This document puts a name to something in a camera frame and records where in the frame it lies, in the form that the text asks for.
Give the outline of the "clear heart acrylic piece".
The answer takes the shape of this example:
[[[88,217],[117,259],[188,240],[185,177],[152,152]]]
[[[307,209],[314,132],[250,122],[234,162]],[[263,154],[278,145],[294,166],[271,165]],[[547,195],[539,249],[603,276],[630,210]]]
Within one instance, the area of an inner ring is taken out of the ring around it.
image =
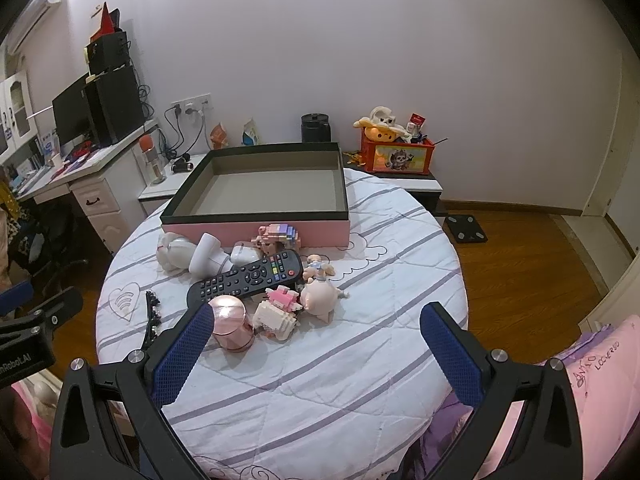
[[[137,309],[140,286],[136,282],[115,288],[108,295],[108,306],[118,318],[130,322]]]

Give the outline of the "black hair clip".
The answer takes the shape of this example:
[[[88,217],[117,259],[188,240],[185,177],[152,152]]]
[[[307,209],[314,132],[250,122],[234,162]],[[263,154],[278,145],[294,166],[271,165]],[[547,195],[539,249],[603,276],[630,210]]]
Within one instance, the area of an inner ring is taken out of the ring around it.
[[[160,300],[157,298],[154,292],[152,292],[152,290],[147,290],[145,292],[145,304],[146,326],[144,338],[141,345],[141,349],[143,351],[146,351],[151,347],[151,344],[157,337],[157,330],[160,327],[160,324],[162,324],[162,318],[160,317],[160,312],[158,312]]]

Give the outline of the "white rabbit figurine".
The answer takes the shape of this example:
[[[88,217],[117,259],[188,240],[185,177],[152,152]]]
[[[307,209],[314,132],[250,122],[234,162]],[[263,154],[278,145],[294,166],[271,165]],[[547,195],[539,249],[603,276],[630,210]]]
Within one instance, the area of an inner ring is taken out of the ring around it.
[[[156,248],[156,260],[165,272],[188,270],[196,245],[176,233],[160,234]]]

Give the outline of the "rose gold round tin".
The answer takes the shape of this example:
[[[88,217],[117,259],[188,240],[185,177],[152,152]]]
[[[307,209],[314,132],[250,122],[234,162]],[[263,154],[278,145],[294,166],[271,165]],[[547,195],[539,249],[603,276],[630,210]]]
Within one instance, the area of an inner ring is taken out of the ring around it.
[[[250,325],[243,301],[231,295],[209,300],[214,314],[213,337],[226,351],[245,351],[254,341],[254,328]]]

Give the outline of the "white pink brick figure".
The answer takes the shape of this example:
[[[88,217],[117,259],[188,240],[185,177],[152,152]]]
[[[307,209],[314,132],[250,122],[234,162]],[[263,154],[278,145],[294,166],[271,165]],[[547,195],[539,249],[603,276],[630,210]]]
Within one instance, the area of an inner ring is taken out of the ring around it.
[[[267,288],[252,318],[254,330],[264,332],[278,341],[286,341],[296,327],[297,313],[303,309],[299,303],[299,292],[288,286]]]

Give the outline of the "black tv remote control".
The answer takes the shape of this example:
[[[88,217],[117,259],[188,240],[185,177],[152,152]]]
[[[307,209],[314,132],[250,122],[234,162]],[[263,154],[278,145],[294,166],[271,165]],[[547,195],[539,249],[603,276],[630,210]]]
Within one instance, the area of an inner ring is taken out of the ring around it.
[[[197,308],[224,295],[250,298],[262,294],[267,288],[275,289],[280,285],[294,288],[302,280],[302,275],[303,265],[298,253],[285,249],[194,283],[186,294],[186,306],[189,309]]]

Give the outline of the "pink pastel brick figure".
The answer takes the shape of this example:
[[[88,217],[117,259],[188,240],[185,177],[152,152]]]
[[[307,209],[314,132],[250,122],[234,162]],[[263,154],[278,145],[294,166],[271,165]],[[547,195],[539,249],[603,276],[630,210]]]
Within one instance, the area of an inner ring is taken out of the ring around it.
[[[252,244],[267,256],[287,249],[297,252],[302,247],[299,232],[294,226],[285,223],[260,226],[257,236],[252,239]]]

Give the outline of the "pink pig figurine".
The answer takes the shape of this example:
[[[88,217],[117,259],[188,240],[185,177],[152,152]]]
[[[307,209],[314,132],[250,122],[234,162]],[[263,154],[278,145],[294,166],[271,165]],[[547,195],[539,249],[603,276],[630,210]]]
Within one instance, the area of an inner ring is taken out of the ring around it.
[[[332,320],[337,301],[349,297],[347,292],[330,281],[334,275],[334,267],[321,256],[311,254],[307,257],[303,270],[305,284],[299,293],[299,303],[307,313],[326,324]]]

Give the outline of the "pink bed sheet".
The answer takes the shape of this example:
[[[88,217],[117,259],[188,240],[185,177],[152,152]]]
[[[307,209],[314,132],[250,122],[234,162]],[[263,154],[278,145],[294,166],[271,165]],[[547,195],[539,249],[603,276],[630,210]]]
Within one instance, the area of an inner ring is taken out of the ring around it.
[[[572,385],[582,434],[585,479],[604,471],[639,416],[639,317],[584,333],[558,355]],[[451,393],[420,437],[411,479],[425,479],[469,418]]]

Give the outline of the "white low side cabinet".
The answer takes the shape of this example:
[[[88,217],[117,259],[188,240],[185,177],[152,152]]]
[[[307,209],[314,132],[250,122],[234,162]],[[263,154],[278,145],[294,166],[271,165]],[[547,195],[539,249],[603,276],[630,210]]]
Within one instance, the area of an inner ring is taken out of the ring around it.
[[[145,214],[150,216],[157,211],[160,206],[171,200],[177,193],[178,189],[192,172],[200,166],[205,158],[204,154],[196,154],[191,157],[193,168],[187,172],[173,172],[171,164],[165,166],[166,178],[157,184],[149,184],[138,196],[138,202],[142,206]]]

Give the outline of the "black computer monitor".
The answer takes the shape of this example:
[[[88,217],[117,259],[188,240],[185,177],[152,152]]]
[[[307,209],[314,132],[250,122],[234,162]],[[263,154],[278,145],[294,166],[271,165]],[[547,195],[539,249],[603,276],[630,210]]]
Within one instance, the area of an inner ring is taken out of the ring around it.
[[[80,76],[52,101],[55,132],[61,145],[90,133],[88,105],[82,94],[87,77]]]

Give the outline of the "black bathroom scale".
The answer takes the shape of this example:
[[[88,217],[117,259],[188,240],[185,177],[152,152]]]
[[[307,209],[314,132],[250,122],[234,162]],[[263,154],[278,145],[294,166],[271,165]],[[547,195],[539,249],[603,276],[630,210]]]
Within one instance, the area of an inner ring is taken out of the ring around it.
[[[459,244],[486,243],[488,237],[472,214],[450,214],[445,224]]]

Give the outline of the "blue white snack bag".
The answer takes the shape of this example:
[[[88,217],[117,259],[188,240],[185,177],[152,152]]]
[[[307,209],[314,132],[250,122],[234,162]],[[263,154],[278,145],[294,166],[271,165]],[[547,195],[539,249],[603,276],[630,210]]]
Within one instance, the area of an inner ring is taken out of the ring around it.
[[[260,135],[257,130],[257,126],[253,118],[250,118],[243,126],[242,131],[242,144],[244,146],[255,146],[262,143]]]

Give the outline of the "white air conditioner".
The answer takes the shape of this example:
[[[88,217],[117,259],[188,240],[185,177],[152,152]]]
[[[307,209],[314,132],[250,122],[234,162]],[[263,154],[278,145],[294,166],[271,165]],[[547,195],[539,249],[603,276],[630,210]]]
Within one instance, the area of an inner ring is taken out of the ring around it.
[[[63,0],[30,0],[6,36],[6,53],[16,55],[28,36],[39,27]]]

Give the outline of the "black cylindrical appliance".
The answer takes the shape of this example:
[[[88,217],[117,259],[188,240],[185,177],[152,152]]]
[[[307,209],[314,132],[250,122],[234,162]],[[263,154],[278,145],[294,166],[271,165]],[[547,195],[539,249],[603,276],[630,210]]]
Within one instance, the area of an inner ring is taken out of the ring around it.
[[[300,118],[300,134],[304,143],[330,142],[331,125],[327,114],[309,113]]]

